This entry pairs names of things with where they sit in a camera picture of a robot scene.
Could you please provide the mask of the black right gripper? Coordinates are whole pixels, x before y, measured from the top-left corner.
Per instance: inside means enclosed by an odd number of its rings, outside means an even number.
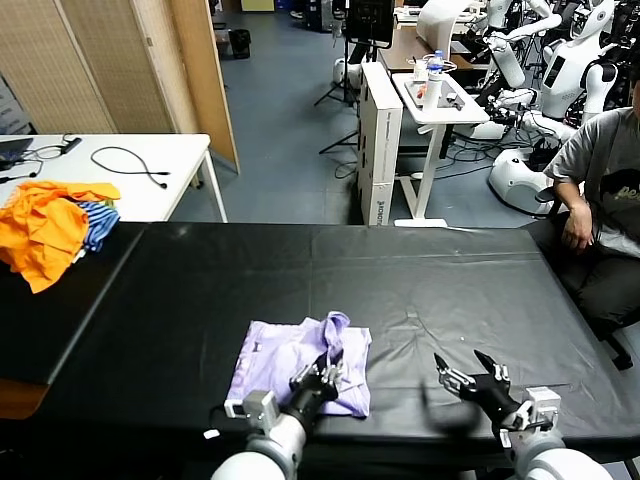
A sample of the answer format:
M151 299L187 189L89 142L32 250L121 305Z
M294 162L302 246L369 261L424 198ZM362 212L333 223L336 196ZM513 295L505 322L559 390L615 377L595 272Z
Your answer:
M509 372L490 355L477 349L476 358L493 379L474 379L449 364L437 353L434 354L439 383L462 400L476 403L493 424L511 424L521 404L509 394Z

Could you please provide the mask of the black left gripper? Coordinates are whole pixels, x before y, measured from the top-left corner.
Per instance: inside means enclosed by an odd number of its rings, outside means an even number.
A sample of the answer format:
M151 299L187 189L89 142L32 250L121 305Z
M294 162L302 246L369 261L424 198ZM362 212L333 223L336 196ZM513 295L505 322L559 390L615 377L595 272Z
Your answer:
M293 416L302 425L313 425L322 406L337 399L337 385L341 382L343 372L343 355L343 350L328 352L323 375L320 367L309 364L291 377L288 415Z

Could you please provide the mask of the person hand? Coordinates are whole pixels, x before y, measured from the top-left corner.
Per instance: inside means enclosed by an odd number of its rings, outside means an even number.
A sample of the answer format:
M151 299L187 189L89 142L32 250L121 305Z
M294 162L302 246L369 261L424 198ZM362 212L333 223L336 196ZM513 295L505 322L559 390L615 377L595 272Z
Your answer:
M587 204L569 208L569 217L562 234L563 243L576 252L582 252L594 243L592 214Z

